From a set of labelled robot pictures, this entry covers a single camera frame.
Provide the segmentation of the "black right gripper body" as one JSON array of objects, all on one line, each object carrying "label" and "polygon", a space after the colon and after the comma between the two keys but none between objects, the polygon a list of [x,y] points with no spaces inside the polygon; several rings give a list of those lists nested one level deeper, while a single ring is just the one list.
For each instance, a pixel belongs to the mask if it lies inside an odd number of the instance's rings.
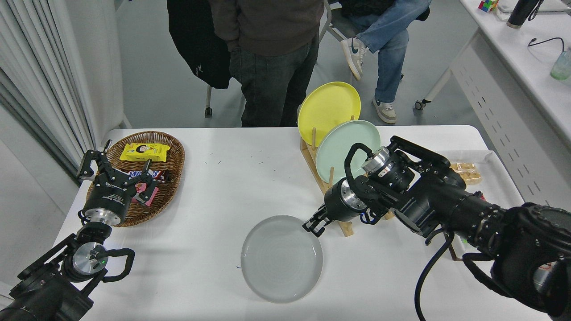
[{"label": "black right gripper body", "polygon": [[326,217],[330,221],[349,222],[356,217],[356,194],[346,178],[338,181],[324,196]]}]

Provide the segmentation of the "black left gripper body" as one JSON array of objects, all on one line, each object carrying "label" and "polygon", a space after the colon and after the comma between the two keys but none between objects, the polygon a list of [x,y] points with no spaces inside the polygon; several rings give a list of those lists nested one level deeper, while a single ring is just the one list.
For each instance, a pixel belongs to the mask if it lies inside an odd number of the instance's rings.
[{"label": "black left gripper body", "polygon": [[104,174],[96,176],[91,193],[87,197],[83,208],[86,217],[92,216],[96,209],[108,210],[117,217],[124,217],[131,204],[131,199],[136,194],[134,186],[125,186],[125,181],[117,180],[109,182]]}]

